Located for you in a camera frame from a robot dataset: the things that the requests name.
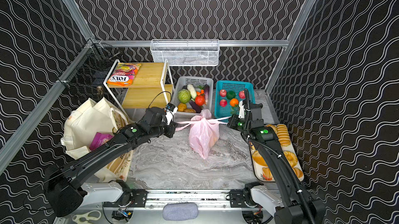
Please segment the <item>pink plastic bag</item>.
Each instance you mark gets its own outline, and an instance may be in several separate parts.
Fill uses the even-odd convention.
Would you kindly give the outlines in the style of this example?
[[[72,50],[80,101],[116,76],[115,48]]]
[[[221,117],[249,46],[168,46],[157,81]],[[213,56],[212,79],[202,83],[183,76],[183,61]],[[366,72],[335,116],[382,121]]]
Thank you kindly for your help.
[[[180,127],[176,131],[190,127],[189,144],[201,158],[207,159],[211,148],[219,140],[219,125],[227,124],[223,120],[229,117],[214,119],[212,113],[208,110],[202,110],[198,116],[194,116],[190,121],[178,122]]]

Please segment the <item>magenta Lot 100 candy bag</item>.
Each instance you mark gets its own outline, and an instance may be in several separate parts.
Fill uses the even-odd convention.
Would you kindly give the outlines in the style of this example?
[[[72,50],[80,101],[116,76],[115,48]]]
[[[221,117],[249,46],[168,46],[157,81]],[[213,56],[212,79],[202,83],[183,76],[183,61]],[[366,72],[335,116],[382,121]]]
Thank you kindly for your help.
[[[113,138],[113,135],[97,132],[89,146],[89,150],[93,151],[93,150],[99,148],[100,146],[102,146],[103,144],[105,144],[112,138]]]

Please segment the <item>cream canvas tote bag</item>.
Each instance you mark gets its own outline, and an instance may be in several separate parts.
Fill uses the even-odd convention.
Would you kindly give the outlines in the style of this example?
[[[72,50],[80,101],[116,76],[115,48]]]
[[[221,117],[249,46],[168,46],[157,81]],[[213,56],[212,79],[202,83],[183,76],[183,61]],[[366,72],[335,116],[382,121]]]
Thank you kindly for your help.
[[[88,99],[71,112],[64,124],[61,144],[66,154],[74,159],[89,154],[89,146],[97,132],[113,135],[130,122],[114,104],[103,98],[99,102]],[[124,152],[95,173],[101,181],[121,179],[125,181],[131,165],[133,152]]]

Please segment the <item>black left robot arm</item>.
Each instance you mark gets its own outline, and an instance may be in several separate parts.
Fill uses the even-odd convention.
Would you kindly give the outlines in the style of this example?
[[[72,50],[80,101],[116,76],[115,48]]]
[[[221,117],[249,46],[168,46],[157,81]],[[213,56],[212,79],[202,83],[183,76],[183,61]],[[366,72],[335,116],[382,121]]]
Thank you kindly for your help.
[[[45,170],[44,194],[56,217],[64,217],[78,209],[88,192],[83,183],[119,158],[152,138],[173,137],[177,123],[177,107],[169,103],[164,109],[147,108],[144,116],[135,123],[120,128],[104,145],[62,167],[54,164]]]

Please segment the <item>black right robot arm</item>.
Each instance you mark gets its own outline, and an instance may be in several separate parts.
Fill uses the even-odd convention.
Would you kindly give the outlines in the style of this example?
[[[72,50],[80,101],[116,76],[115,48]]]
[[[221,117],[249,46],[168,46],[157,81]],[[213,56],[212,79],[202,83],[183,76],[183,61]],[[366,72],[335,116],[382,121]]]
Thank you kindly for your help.
[[[277,197],[265,187],[256,186],[250,190],[252,201],[272,215],[277,224],[321,224],[325,215],[323,202],[306,190],[285,157],[277,134],[272,127],[265,126],[261,114],[263,105],[250,101],[248,89],[244,94],[240,107],[244,113],[232,115],[228,127],[239,131],[242,139],[255,147],[268,165],[280,192]]]

